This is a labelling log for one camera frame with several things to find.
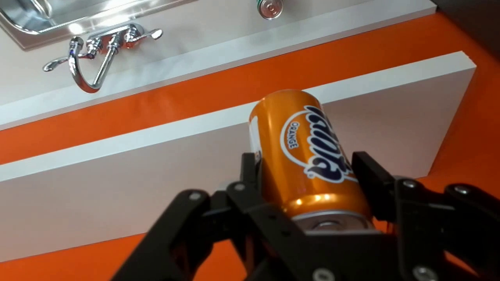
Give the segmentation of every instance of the orange surface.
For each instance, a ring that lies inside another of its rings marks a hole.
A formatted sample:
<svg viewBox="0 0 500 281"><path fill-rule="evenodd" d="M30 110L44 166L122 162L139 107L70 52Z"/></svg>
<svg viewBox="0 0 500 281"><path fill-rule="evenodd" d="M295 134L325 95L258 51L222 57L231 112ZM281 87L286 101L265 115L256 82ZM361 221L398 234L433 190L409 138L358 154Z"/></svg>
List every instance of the orange surface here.
<svg viewBox="0 0 500 281"><path fill-rule="evenodd" d="M422 181L436 190L465 181L500 196L500 63L440 13L0 131L0 162L240 104L275 88L311 87L456 49L478 63L476 74ZM139 238L3 262L0 279L108 279ZM231 246L220 243L197 279L242 274Z"/></svg>

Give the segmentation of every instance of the chrome faucet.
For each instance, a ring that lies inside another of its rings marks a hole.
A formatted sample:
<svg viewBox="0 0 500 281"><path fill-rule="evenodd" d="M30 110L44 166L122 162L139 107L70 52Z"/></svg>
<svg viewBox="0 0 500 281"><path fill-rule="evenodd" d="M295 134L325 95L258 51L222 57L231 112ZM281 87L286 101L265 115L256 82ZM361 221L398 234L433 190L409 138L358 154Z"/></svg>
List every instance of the chrome faucet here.
<svg viewBox="0 0 500 281"><path fill-rule="evenodd" d="M120 51L120 48L136 48L144 38L159 38L162 35L162 29L144 31L144 28L137 23L128 23L119 28L112 28L103 32L97 32L90 35L86 42L81 37L73 35L69 40L69 56L56 57L44 65L44 71L55 70L59 63L67 62L69 70L75 79L75 82L89 93L97 92L105 76L109 70L109 65L114 56ZM80 59L94 59L97 52L106 52L103 63L100 65L94 81L89 84L80 71Z"/></svg>

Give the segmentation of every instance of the bolt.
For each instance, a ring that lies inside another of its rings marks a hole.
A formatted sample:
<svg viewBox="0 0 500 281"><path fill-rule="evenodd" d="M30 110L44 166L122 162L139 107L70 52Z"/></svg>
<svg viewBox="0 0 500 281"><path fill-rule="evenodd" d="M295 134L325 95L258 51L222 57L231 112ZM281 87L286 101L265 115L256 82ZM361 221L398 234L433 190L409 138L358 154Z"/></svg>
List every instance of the bolt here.
<svg viewBox="0 0 500 281"><path fill-rule="evenodd" d="M198 199L198 198L201 198L201 193L200 193L200 191L192 191L192 193L189 195L189 199L192 199L192 201L195 201L195 199Z"/></svg>
<svg viewBox="0 0 500 281"><path fill-rule="evenodd" d="M415 182L415 181L405 179L405 181L403 181L403 185L406 185L408 188L414 188L414 187L417 187L417 182Z"/></svg>
<svg viewBox="0 0 500 281"><path fill-rule="evenodd" d="M455 185L453 188L455 188L455 191L458 191L461 195L469 195L470 193L470 188L467 185Z"/></svg>
<svg viewBox="0 0 500 281"><path fill-rule="evenodd" d="M312 281L334 281L334 274L328 268L315 268L312 271Z"/></svg>
<svg viewBox="0 0 500 281"><path fill-rule="evenodd" d="M428 266L412 268L412 276L415 276L417 281L437 281L439 279L436 271Z"/></svg>
<svg viewBox="0 0 500 281"><path fill-rule="evenodd" d="M242 190L245 190L245 184L236 184L234 188L242 191Z"/></svg>

